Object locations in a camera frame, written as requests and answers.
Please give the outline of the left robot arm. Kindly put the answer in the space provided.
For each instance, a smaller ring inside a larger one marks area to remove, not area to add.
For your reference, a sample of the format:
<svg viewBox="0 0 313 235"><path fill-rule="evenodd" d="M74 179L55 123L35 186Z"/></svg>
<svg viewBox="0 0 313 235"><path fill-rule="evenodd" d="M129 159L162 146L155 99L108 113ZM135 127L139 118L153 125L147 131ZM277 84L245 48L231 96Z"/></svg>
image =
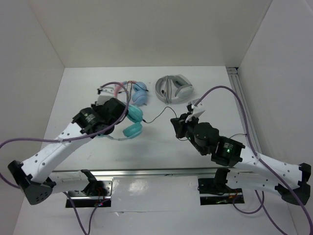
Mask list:
<svg viewBox="0 0 313 235"><path fill-rule="evenodd" d="M116 98L82 109L62 133L32 157L12 161L8 169L29 204L37 205L51 194L81 191L85 195L104 193L103 182L87 169L56 173L54 169L74 151L96 136L110 134L128 113L128 106Z"/></svg>

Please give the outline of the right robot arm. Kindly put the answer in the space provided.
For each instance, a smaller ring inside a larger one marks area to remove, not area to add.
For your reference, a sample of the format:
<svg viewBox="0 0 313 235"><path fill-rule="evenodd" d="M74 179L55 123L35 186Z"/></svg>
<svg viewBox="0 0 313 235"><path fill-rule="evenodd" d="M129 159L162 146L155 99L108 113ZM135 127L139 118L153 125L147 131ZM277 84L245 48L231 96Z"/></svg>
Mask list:
<svg viewBox="0 0 313 235"><path fill-rule="evenodd" d="M223 168L217 170L213 181L215 190L250 188L276 194L293 205L305 205L311 195L308 184L311 166L306 163L288 164L260 153L241 142L220 136L219 130L188 114L170 120L176 138L187 140L202 155Z"/></svg>

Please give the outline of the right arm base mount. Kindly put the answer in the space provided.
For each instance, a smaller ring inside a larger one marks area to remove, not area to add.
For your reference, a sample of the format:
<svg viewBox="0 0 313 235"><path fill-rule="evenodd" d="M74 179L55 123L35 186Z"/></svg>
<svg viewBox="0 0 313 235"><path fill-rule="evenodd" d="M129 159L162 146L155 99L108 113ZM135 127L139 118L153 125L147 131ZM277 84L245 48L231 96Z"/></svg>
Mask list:
<svg viewBox="0 0 313 235"><path fill-rule="evenodd" d="M216 186L213 178L199 178L198 191L200 205L226 205L244 204L243 191L241 188L231 189L227 186Z"/></svg>

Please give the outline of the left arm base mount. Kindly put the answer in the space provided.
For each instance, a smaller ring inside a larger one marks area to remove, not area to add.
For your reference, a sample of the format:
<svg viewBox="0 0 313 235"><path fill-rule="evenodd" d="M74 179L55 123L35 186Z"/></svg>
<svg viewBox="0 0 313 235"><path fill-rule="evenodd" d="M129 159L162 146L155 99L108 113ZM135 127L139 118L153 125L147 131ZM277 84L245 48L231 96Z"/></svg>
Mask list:
<svg viewBox="0 0 313 235"><path fill-rule="evenodd" d="M91 193L84 193L83 191L68 191L68 195L72 199L76 208L100 208L111 207L113 178L104 178L101 181L102 185L98 186Z"/></svg>

